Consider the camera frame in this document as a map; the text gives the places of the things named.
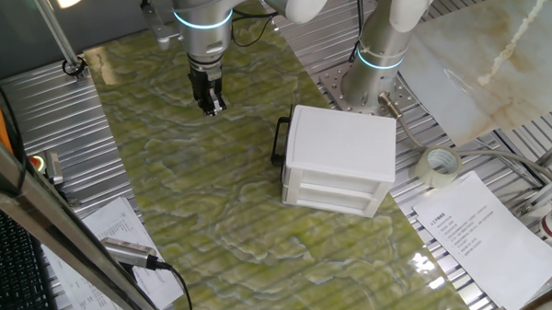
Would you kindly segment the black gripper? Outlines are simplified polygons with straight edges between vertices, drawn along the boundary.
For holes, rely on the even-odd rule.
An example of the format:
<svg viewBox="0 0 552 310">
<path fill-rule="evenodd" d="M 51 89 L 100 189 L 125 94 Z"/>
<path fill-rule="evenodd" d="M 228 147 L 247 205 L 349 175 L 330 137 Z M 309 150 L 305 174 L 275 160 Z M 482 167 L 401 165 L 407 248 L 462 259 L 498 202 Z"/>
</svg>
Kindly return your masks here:
<svg viewBox="0 0 552 310">
<path fill-rule="evenodd" d="M 226 109 L 222 99 L 223 73 L 220 64 L 209 68 L 191 65 L 189 77 L 193 96 L 205 116 L 215 116 Z"/>
</svg>

